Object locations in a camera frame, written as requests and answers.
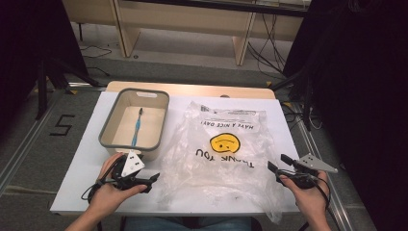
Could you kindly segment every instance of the white triangular marker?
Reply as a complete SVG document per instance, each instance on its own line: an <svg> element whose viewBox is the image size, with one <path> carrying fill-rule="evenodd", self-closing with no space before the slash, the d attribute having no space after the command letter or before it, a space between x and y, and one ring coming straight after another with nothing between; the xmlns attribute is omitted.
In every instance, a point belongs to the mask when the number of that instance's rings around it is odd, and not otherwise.
<svg viewBox="0 0 408 231"><path fill-rule="evenodd" d="M141 154L139 150L130 150L125 166L122 170L122 177L144 168L144 163L141 161L138 154Z"/></svg>
<svg viewBox="0 0 408 231"><path fill-rule="evenodd" d="M327 163L323 162L319 158L313 156L312 154L308 154L297 161L298 164L304 167L308 167L313 170L324 170L328 172L337 173L338 170L336 168L331 167Z"/></svg>

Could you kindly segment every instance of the gray carpet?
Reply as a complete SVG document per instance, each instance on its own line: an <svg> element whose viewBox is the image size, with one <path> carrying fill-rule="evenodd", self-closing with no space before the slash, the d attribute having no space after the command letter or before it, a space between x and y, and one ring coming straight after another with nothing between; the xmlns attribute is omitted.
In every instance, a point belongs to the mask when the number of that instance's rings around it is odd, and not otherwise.
<svg viewBox="0 0 408 231"><path fill-rule="evenodd" d="M97 66L109 72L91 69L90 75L101 83L112 80L182 83L220 86L239 86L264 88L266 81L276 83L277 80L267 77L258 71L228 70L199 66L174 64L148 64L102 59L86 59L87 66ZM78 79L69 77L74 82ZM277 98L287 100L287 89L276 92ZM93 107L99 96L98 91L80 90L77 94L64 94L54 108L48 122L42 129L28 156L11 181L10 185L21 186L32 190L51 192L7 192L0 197L0 230L64 230L75 218L52 215L49 212L56 192L64 179L64 175L75 154L76 148L86 129ZM0 154L3 166L24 138L33 118L36 115L36 96L31 95L13 121L13 128L8 137L1 140ZM64 133L66 128L55 125L62 115L64 124L72 125L66 136L50 136L52 133ZM307 146L297 125L289 127L299 155L308 153ZM338 167L339 160L331 145L330 137L325 133L324 126L313 130L312 134L319 147L323 160ZM356 230L375 230L370 216L361 203L345 171L332 175L336 190L339 193L350 219ZM297 230L304 222L300 213L285 214L282 223L272 224L265 216L258 216L264 230ZM333 230L336 226L328 217ZM111 216L104 220L105 230L118 230L119 217Z"/></svg>

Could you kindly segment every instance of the finger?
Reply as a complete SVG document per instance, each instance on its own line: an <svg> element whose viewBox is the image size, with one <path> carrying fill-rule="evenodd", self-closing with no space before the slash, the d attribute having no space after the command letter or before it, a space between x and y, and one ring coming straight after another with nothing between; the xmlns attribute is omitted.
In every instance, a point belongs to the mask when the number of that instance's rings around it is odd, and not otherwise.
<svg viewBox="0 0 408 231"><path fill-rule="evenodd" d="M114 161L123 155L122 152L117 152L110 158L108 158L102 165L101 170L99 172L98 179L101 178L105 172L109 169L109 167L114 163Z"/></svg>
<svg viewBox="0 0 408 231"><path fill-rule="evenodd" d="M327 183L327 173L326 173L326 172L324 172L324 171L318 171L318 178L321 179L321 180L323 180L323 181L325 181L325 182ZM321 180L318 181L318 184L319 184L319 186L324 190L324 192L325 192L326 194L328 194L328 192L329 192L328 186L326 185L325 182L323 182L323 181L321 181Z"/></svg>
<svg viewBox="0 0 408 231"><path fill-rule="evenodd" d="M327 182L327 173L321 170L318 170L318 178Z"/></svg>
<svg viewBox="0 0 408 231"><path fill-rule="evenodd" d="M147 189L147 186L145 186L145 185L136 185L136 186L130 188L129 190L125 190L125 191L122 191L120 193L121 193L121 196L123 196L122 197L123 200L125 200L125 199L127 199L127 198L129 198L129 197L131 197L133 195L136 195L138 193L143 192L145 189Z"/></svg>
<svg viewBox="0 0 408 231"><path fill-rule="evenodd" d="M293 180L291 180L288 176L286 175L280 175L279 179L283 182L283 184L288 187L292 191L293 194L295 194L297 191L300 190L300 188L294 183Z"/></svg>

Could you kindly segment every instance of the cabinet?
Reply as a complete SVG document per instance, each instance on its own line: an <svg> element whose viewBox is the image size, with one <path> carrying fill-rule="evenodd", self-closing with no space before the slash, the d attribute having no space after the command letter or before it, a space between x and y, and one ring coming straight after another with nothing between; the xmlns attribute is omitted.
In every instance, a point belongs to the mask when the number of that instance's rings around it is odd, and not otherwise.
<svg viewBox="0 0 408 231"><path fill-rule="evenodd" d="M115 26L123 57L130 57L138 40L140 28L231 36L237 65L243 64L249 38L268 37L260 13L120 0L63 0L63 2L71 21ZM271 15L265 15L265 18L271 22ZM301 21L300 17L277 16L275 38L294 40Z"/></svg>

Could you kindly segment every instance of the white table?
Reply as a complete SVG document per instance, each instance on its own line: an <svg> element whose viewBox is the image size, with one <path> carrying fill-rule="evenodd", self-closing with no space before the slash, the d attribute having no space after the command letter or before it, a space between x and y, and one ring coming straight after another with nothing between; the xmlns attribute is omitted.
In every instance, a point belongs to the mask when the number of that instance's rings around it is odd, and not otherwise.
<svg viewBox="0 0 408 231"><path fill-rule="evenodd" d="M285 153L293 159L298 159L279 101L274 99L274 94L270 90L115 82L108 86L107 91L101 93L89 120L88 127L51 207L52 213L77 215L87 209L88 202L82 200L81 195L94 183L103 162L110 156L109 152L99 143L98 136L115 102L117 92L123 88L165 90L170 94L166 124L162 143L159 147L160 155L164 152L163 149L166 147L176 124L181 121L185 109L193 100L196 103L215 109L267 111L268 129L275 141L275 153L278 155ZM207 96L188 96L188 94L192 93ZM228 94L232 97L237 97L237 94L241 94L249 98L208 96L219 96L222 94ZM146 177L150 177L154 173L160 172L160 160L159 157L153 162L146 163L146 168L140 173L143 172L143 175L145 174ZM209 201L201 199L203 192L194 190L181 191L178 199L175 199L169 206L163 207L157 203L160 199L162 184L159 177L159 180L153 184L153 189L150 193L141 193L127 199L116 210L116 213L127 216L252 216L263 213L261 208L254 205L248 199L242 198L231 201L229 198L223 198L217 205L214 205L209 203ZM284 196L285 201L282 212L298 211L294 204L292 193L289 190L285 190Z"/></svg>

